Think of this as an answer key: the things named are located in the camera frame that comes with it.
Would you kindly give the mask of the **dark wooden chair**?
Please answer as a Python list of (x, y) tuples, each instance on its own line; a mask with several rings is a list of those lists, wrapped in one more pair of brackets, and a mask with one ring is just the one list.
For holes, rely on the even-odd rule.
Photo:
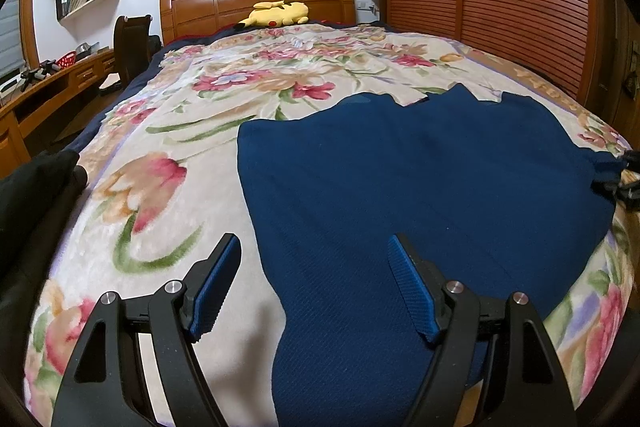
[(150, 34), (151, 23), (151, 14), (120, 16), (116, 20), (113, 38), (114, 69), (124, 87), (149, 67), (152, 56), (162, 47), (160, 37)]

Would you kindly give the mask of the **wooden desk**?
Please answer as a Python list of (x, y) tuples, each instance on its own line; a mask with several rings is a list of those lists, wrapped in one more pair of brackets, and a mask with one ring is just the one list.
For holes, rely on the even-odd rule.
[(115, 72), (112, 49), (106, 48), (30, 87), (1, 109), (1, 178), (47, 150), (56, 135), (58, 112), (94, 91)]

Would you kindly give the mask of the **navy blue suit jacket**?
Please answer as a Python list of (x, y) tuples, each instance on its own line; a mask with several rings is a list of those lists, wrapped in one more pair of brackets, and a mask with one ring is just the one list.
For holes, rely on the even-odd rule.
[(550, 314), (612, 225), (591, 185), (622, 162), (574, 144), (528, 96), (456, 86), (407, 106), (360, 93), (299, 120), (254, 120), (238, 171), (285, 312), (272, 367), (282, 426), (398, 426), (433, 353), (388, 263), (404, 234), (475, 294)]

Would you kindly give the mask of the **yellow plush toy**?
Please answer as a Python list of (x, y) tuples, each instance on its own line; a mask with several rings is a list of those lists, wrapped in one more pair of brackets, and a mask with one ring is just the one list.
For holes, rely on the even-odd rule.
[(258, 2), (248, 17), (237, 22), (233, 28), (241, 30), (247, 27), (278, 28), (300, 25), (308, 22), (308, 12), (308, 6), (303, 2)]

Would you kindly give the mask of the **dark clothes pile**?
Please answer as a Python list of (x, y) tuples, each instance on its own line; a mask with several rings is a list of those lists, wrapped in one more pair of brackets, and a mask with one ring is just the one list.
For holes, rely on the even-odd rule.
[(1, 290), (49, 268), (66, 222), (87, 183), (79, 154), (39, 155), (1, 180)]

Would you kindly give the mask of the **floral bed blanket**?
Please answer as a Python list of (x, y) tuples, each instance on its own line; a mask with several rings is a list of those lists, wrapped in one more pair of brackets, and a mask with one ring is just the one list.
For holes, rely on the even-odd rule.
[[(195, 355), (229, 425), (282, 426), (272, 367), (285, 312), (262, 267), (239, 176), (246, 122), (303, 119), (360, 93), (407, 106), (462, 86), (480, 101), (532, 98), (578, 147), (615, 157), (629, 150), (612, 127), (527, 69), (417, 32), (321, 24), (231, 31), (170, 51), (160, 67), (79, 153), (87, 191), (38, 296), (24, 362), (25, 400), (43, 426), (52, 424), (65, 369), (100, 297), (149, 295), (183, 279), (226, 233), (240, 240), (239, 270)], [(539, 313), (573, 405), (596, 383), (634, 288), (639, 217), (613, 204), (612, 225), (582, 274), (550, 314)]]

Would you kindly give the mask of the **red basket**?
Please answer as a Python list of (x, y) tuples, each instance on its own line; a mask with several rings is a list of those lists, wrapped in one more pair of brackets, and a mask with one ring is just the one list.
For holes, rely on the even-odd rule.
[(73, 66), (76, 63), (76, 52), (70, 51), (61, 56), (57, 61), (58, 67), (60, 69), (64, 69), (70, 66)]

